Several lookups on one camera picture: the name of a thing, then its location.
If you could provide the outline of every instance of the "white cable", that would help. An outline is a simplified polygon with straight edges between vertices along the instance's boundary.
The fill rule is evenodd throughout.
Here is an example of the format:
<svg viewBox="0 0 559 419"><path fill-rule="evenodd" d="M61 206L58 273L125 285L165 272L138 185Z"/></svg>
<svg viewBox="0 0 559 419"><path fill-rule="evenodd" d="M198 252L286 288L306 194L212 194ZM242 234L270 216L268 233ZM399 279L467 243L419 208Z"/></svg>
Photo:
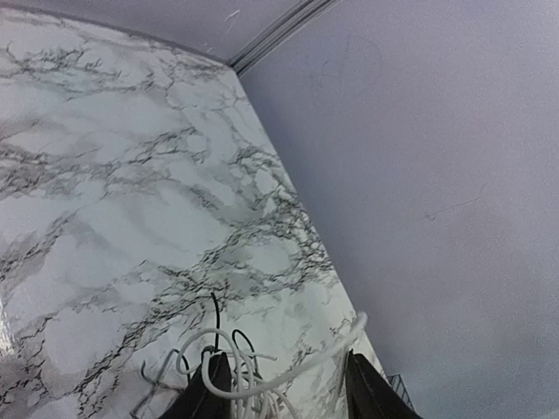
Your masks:
<svg viewBox="0 0 559 419"><path fill-rule="evenodd" d="M270 357L268 355L262 356L262 354L257 354L257 353L245 353L237 347L237 345L235 344L235 342L229 336L228 333L220 329L210 327L198 331L190 338L188 338L186 342L184 342L176 358L176 370L180 374L188 374L196 370L197 366L194 368L189 368L189 370L184 370L183 364L181 363L182 356L186 352L186 349L195 340L199 339L201 336L204 336L205 334L209 334L209 333L212 334L217 333L225 339L225 341L231 348L231 351L224 351L224 352L228 356L232 356L232 358L235 360L236 367L234 371L235 376L233 377L233 383L234 383L234 387L238 391L223 391L219 388L216 388L212 384L209 375L211 355L209 356L208 354L204 354L202 359L202 380L204 381L204 385L207 387L207 389L212 394L218 397L235 401L236 402L235 417L237 419L241 419L241 418L250 419L250 414L253 413L254 410L258 410L258 407L260 410L258 415L259 419L265 419L267 417L277 417L280 408L278 406L278 403L275 401L274 397L272 396L272 394L276 395L279 398L279 400L286 405L287 410L289 410L289 413L291 414L293 419L298 419L299 417L297 416L297 412L295 411L293 405L291 404L290 401L287 400L286 396L283 393L277 390L277 387L279 387L280 385L288 381L293 380L301 373L308 371L308 369L311 369L313 367L316 367L317 365L322 364L325 361L328 361L334 355L338 354L339 352L344 350L347 346L351 345L351 343L353 343L353 341L357 337L357 334L359 334L359 332L363 330L366 323L367 323L367 315L365 313L358 313L356 315L354 325L351 327L349 333L343 339L338 340L331 348L329 348L322 354L317 354L311 357L309 360L303 362L299 366L294 367L293 369L288 370L285 373L276 376L270 381L264 381L263 379L260 379L257 376L255 376L254 375L255 367L252 364L254 363L256 357L262 357L267 359L273 359L273 357ZM245 372L241 372L241 367L243 364L246 365ZM244 381L246 381L248 384L247 388L245 388L243 384Z"/></svg>

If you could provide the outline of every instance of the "white marble countertop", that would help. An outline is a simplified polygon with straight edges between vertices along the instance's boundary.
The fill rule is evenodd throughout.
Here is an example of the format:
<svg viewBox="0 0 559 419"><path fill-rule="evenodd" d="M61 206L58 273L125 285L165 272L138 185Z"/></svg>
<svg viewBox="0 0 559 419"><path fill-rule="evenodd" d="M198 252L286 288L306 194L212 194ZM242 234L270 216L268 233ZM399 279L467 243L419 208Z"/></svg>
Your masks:
<svg viewBox="0 0 559 419"><path fill-rule="evenodd" d="M278 356L264 376L347 332L352 305L231 70L0 9L0 98L0 417L129 417L142 362L213 325L210 292L225 330ZM337 373L284 387L302 417L345 416Z"/></svg>

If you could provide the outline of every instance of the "gray marble vein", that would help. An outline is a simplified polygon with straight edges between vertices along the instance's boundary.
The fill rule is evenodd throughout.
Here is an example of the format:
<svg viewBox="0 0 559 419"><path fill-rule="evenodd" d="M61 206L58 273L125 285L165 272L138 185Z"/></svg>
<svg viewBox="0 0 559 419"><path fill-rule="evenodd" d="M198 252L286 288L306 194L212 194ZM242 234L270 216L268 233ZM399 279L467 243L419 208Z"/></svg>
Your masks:
<svg viewBox="0 0 559 419"><path fill-rule="evenodd" d="M0 417L129 417L142 362L155 374L213 325L210 292L225 330L278 356L264 376L348 331L353 308L230 69L0 9L0 98ZM380 368L366 336L355 347ZM302 417L344 417L339 366L283 387Z"/></svg>

